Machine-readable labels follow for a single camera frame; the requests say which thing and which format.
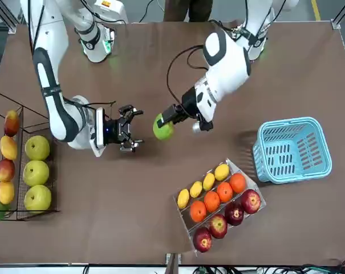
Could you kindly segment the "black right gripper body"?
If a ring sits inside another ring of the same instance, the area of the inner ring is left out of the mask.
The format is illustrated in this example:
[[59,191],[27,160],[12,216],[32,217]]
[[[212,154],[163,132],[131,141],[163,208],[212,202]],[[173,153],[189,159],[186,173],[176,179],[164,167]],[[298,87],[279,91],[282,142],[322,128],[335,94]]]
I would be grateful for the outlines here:
[[103,120],[103,141],[104,144],[121,144],[119,136],[120,118]]

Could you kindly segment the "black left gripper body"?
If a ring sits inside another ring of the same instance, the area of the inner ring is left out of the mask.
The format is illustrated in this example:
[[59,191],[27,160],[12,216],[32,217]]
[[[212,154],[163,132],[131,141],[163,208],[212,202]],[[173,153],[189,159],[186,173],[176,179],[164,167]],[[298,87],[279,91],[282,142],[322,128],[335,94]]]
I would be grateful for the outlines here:
[[200,112],[197,108],[196,101],[196,91],[194,87],[191,87],[183,96],[182,96],[182,119],[193,118],[195,120],[200,119]]

